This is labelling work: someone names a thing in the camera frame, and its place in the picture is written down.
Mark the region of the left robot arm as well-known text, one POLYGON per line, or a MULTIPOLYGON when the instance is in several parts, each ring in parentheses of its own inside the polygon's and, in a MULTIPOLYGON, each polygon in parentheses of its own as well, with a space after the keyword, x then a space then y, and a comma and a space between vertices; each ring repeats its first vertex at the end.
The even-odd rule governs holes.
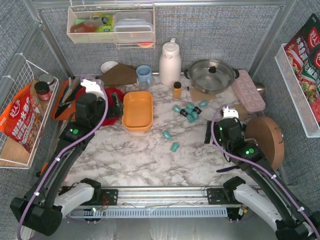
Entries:
POLYGON ((77 186, 59 195, 58 191, 70 168, 86 149, 96 130, 108 114, 108 96, 84 93, 75 102, 75 119, 69 121, 59 136, 54 154, 35 185, 23 198, 15 197, 10 209, 22 227, 51 236, 60 226, 62 218, 78 206, 98 204, 102 200, 100 182, 84 178, 77 186))

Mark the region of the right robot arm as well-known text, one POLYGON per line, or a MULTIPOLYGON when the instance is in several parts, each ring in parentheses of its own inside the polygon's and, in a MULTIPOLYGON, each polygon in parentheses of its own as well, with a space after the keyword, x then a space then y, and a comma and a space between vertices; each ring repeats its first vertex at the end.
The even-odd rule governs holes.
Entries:
POLYGON ((244 179, 235 176, 223 184, 221 196, 215 196, 213 189, 207 189, 209 204, 223 199, 228 204, 240 203, 249 207, 274 230, 278 240, 318 240, 319 211, 311 211, 289 190, 259 147, 243 137, 242 130, 236 117, 208 121, 204 142, 213 141, 225 159, 233 164, 220 169, 221 173, 242 170, 266 196, 261 196, 244 179))

